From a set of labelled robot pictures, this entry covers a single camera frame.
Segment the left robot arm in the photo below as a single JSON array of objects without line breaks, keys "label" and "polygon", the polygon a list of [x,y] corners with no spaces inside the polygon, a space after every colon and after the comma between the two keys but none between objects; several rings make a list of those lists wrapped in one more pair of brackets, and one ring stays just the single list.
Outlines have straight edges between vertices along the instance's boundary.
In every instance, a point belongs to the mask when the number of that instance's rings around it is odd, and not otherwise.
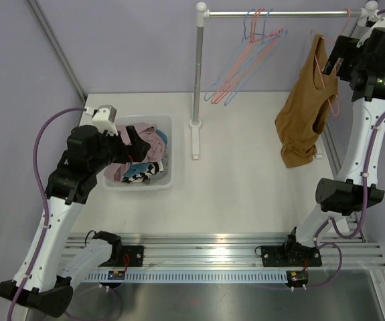
[{"label": "left robot arm", "polygon": [[35,309],[60,317],[70,305],[74,290],[98,266],[127,263],[120,236],[99,231],[59,274],[58,266],[70,231],[97,174],[113,163],[142,161],[150,149],[134,126],[126,127],[129,143],[120,132],[100,132],[93,125],[72,129],[67,149],[49,176],[43,193],[44,212],[24,265],[12,280],[0,283],[0,297],[13,306]]}]

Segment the black white striped tank top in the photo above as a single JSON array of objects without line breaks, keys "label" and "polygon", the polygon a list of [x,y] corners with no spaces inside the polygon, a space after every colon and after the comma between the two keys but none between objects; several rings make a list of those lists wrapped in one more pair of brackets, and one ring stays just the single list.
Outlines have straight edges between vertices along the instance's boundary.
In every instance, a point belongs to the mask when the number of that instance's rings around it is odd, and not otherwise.
[{"label": "black white striped tank top", "polygon": [[150,163],[131,165],[129,170],[122,176],[122,183],[144,183],[147,178],[146,170]]}]

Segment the grey tank top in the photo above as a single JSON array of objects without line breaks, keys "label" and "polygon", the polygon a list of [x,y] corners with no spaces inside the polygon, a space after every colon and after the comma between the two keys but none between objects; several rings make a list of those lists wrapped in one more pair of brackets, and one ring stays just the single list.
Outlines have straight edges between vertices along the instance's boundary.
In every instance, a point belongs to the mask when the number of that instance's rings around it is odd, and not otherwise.
[{"label": "grey tank top", "polygon": [[147,167],[145,172],[147,178],[144,180],[144,183],[146,185],[157,184],[169,173],[169,168],[169,152],[165,150],[160,161],[152,162]]}]

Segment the teal blue tank top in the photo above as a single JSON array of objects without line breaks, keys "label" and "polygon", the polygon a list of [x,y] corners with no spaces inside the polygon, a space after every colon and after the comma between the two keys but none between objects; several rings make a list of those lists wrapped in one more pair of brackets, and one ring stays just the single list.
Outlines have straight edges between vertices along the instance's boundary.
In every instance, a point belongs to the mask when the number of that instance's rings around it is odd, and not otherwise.
[{"label": "teal blue tank top", "polygon": [[156,127],[149,127],[142,130],[139,136],[150,144],[150,149],[144,161],[129,166],[129,169],[122,175],[124,181],[146,181],[150,177],[163,174],[167,169],[167,135]]}]

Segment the mustard brown tank top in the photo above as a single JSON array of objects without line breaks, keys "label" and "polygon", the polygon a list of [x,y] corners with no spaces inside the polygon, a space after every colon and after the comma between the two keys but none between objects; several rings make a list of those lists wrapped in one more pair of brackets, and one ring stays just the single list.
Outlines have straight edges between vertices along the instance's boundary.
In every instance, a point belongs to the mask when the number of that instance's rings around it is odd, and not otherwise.
[{"label": "mustard brown tank top", "polygon": [[323,73],[326,63],[325,40],[315,34],[298,80],[275,119],[281,158],[287,168],[309,164],[317,153],[317,139],[338,94],[336,75]]}]

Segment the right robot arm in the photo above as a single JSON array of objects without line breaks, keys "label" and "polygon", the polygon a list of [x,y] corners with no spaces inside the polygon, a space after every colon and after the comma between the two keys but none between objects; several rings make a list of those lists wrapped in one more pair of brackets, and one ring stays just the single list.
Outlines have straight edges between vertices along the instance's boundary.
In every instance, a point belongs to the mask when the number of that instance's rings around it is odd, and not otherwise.
[{"label": "right robot arm", "polygon": [[262,245],[264,267],[320,267],[320,242],[328,229],[341,239],[362,230],[369,207],[382,202],[378,160],[385,133],[385,27],[374,25],[362,38],[339,36],[321,72],[352,89],[353,125],[336,178],[322,178],[316,206],[280,245]]}]

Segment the pink mauve tank top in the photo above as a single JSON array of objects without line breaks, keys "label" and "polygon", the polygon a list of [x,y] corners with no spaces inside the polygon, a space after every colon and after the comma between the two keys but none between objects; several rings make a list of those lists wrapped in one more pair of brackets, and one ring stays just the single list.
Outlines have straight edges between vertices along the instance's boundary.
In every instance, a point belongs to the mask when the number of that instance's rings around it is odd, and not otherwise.
[{"label": "pink mauve tank top", "polygon": [[129,160],[113,163],[104,171],[104,177],[113,183],[146,181],[146,176],[163,172],[163,157],[168,147],[167,135],[156,124],[136,122],[117,125],[122,142],[127,148]]}]

